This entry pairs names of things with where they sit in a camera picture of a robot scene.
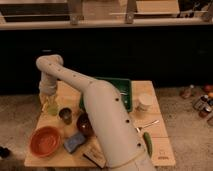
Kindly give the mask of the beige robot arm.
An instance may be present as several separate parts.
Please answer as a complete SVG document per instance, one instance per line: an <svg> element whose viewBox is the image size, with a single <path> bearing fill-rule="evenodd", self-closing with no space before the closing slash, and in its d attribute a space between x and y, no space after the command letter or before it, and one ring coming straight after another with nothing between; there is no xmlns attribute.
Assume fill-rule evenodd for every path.
<svg viewBox="0 0 213 171"><path fill-rule="evenodd" d="M156 171L117 88L107 81L65 68L59 55L41 56L36 66L42 72L39 83L42 93L55 93L58 79L82 93L108 171Z"/></svg>

